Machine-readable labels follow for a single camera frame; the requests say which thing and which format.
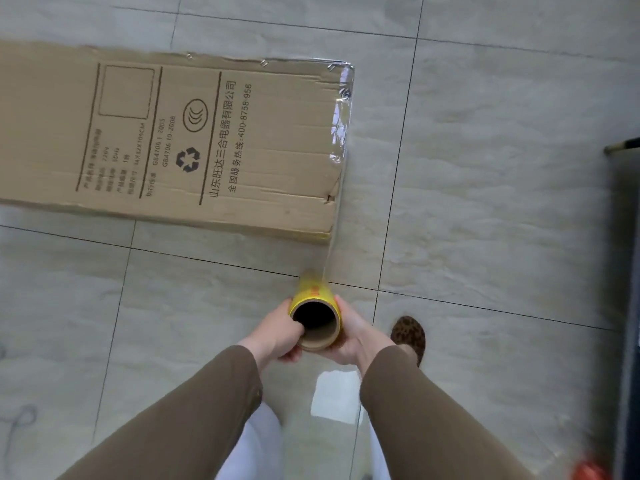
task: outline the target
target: person's left hand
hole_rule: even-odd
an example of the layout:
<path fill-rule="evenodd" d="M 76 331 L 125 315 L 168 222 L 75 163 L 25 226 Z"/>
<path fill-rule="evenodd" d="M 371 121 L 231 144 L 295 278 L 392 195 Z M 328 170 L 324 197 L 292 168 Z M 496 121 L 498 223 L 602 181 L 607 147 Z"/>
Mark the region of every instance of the person's left hand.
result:
<path fill-rule="evenodd" d="M 297 362 L 302 354 L 296 344 L 305 328 L 289 316 L 290 305 L 291 298 L 287 298 L 263 318 L 251 335 L 238 342 L 253 354 L 259 370 L 276 358 L 283 362 Z"/>

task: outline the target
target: foot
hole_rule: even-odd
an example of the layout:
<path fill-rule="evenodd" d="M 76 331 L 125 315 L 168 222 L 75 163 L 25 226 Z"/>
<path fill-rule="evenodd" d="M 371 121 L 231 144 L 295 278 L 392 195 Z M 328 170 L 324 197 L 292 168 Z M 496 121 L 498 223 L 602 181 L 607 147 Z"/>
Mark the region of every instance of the foot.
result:
<path fill-rule="evenodd" d="M 391 340 L 410 356 L 415 355 L 416 365 L 420 366 L 427 339 L 418 320 L 409 316 L 398 318 L 391 330 Z"/>

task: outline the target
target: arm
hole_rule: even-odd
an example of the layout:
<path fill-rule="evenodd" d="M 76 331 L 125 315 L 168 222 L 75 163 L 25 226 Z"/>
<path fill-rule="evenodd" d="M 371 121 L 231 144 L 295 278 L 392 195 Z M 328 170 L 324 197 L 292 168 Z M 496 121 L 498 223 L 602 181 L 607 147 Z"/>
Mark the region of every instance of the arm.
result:
<path fill-rule="evenodd" d="M 500 441 L 431 382 L 399 347 L 378 352 L 362 380 L 360 399 L 392 478 L 532 478 Z"/>
<path fill-rule="evenodd" d="M 287 314 L 289 301 L 59 480 L 212 480 L 262 402 L 259 372 L 274 358 L 300 354 L 294 347 L 303 327 Z"/>

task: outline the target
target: white pants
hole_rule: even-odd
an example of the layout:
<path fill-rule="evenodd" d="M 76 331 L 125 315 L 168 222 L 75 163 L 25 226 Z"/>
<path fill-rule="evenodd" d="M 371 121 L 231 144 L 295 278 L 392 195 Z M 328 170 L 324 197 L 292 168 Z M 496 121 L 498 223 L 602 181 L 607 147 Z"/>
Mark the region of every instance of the white pants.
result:
<path fill-rule="evenodd" d="M 371 426 L 370 432 L 373 480 L 390 480 L 385 456 Z M 244 425 L 236 447 L 220 468 L 216 480 L 282 480 L 283 478 L 280 423 L 271 408 L 262 403 Z"/>

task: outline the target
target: recycling symbol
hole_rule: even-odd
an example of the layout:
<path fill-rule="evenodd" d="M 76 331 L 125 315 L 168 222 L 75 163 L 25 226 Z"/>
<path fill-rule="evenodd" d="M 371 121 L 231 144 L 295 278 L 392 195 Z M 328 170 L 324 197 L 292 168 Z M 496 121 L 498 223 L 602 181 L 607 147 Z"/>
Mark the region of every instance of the recycling symbol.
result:
<path fill-rule="evenodd" d="M 184 159 L 187 155 L 191 155 L 193 159 L 191 163 L 185 165 Z M 175 164 L 182 168 L 185 172 L 190 172 L 198 169 L 198 160 L 200 160 L 200 152 L 197 151 L 194 147 L 187 148 L 186 152 L 178 153 L 178 156 L 175 159 Z"/>

